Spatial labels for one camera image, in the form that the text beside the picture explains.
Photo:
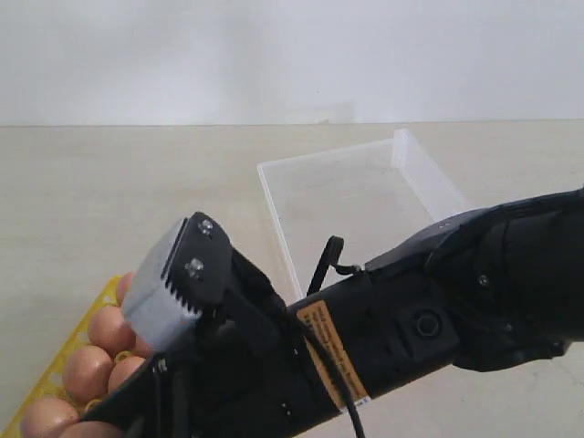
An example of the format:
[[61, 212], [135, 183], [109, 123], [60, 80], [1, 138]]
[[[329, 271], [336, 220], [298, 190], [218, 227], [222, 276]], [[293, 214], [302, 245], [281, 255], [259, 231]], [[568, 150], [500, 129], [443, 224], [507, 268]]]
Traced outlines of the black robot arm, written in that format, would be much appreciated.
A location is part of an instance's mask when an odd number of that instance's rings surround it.
[[124, 437], [294, 437], [447, 366], [551, 360], [583, 339], [583, 193], [451, 216], [364, 265], [331, 237], [287, 305], [197, 212], [149, 252], [125, 321], [151, 355], [86, 412]]

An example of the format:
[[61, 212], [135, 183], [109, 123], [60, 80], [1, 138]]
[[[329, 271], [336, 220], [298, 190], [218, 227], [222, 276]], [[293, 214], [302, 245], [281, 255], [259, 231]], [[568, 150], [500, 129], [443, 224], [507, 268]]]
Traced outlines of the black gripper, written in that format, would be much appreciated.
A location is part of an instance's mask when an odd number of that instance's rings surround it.
[[369, 395], [334, 316], [365, 284], [361, 269], [342, 267], [341, 282], [293, 307], [238, 252], [217, 264], [171, 254], [164, 273], [201, 317], [82, 422], [123, 437], [293, 437], [347, 412], [362, 434], [357, 406]]

